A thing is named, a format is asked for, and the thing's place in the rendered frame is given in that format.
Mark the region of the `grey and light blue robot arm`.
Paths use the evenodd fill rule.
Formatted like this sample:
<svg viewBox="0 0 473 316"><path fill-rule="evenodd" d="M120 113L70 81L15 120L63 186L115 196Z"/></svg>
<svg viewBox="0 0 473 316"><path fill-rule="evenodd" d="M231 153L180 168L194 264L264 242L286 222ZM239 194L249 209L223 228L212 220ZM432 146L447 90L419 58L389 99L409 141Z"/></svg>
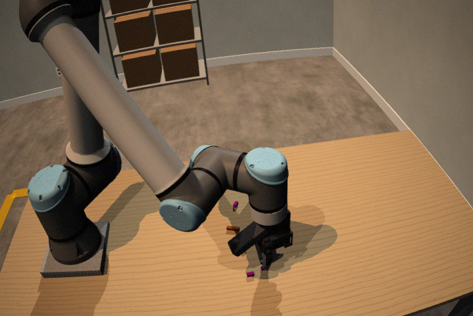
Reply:
<svg viewBox="0 0 473 316"><path fill-rule="evenodd" d="M116 147L161 201L159 213L172 228L193 232L225 191L249 194L254 220L228 241L239 257L287 216L285 156L259 147L249 153L202 145L189 168L175 154L99 55L101 0L20 0L21 27L40 42L62 72L70 142L67 162L41 169L28 197L49 238L56 261L76 265L91 258L101 234L84 209L116 178L122 160ZM258 224L257 224L258 223Z"/></svg>

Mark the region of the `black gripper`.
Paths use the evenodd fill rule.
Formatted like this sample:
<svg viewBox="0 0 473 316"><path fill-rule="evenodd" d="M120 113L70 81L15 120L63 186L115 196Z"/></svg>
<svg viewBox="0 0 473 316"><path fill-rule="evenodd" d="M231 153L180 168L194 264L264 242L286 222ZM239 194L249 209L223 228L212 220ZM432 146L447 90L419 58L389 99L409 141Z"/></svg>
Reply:
<svg viewBox="0 0 473 316"><path fill-rule="evenodd" d="M293 232L290 229L290 217L291 212L288 209L286 218L279 224L264 226L257 223L261 227L270 228L272 230L255 244L260 264L265 270L270 268L271 263L283 257L283 253L276 253L277 248L292 246Z"/></svg>

